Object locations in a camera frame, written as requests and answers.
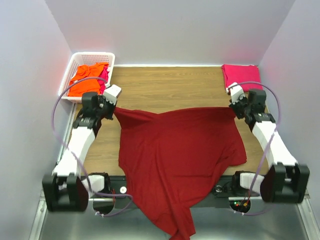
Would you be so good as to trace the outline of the dark red t shirt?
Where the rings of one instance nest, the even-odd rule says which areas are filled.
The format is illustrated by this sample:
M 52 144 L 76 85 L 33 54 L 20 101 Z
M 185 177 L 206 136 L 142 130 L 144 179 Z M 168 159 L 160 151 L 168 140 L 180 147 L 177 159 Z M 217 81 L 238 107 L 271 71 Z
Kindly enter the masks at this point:
M 118 107 L 119 167 L 127 193 L 173 240 L 195 234 L 190 208 L 202 201 L 231 166 L 247 161 L 228 107 L 152 113 Z

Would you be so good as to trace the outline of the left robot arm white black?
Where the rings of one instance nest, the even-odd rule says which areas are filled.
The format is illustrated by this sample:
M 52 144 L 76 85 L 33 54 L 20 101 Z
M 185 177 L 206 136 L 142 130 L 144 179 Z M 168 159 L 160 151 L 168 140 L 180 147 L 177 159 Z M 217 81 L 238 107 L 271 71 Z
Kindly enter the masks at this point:
M 71 138 L 61 160 L 51 174 L 42 179 L 42 188 L 50 212 L 84 212 L 92 196 L 111 196 L 109 175 L 105 172 L 84 176 L 84 161 L 102 126 L 102 119 L 112 120 L 122 90 L 116 85 L 103 94 L 86 92 L 82 109 L 72 125 Z

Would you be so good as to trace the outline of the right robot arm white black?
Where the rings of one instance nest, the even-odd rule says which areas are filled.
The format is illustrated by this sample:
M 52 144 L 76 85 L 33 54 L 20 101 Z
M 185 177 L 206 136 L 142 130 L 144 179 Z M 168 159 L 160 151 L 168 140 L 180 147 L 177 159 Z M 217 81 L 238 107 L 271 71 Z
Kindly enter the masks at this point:
M 244 119 L 262 150 L 262 161 L 267 161 L 268 172 L 237 171 L 230 182 L 231 192 L 242 195 L 247 190 L 261 196 L 266 203 L 300 204 L 307 189 L 310 170 L 299 164 L 289 152 L 278 133 L 278 123 L 266 112 L 267 94 L 261 89 L 243 88 L 233 83 L 227 88 L 231 96 L 229 107 L 238 119 Z

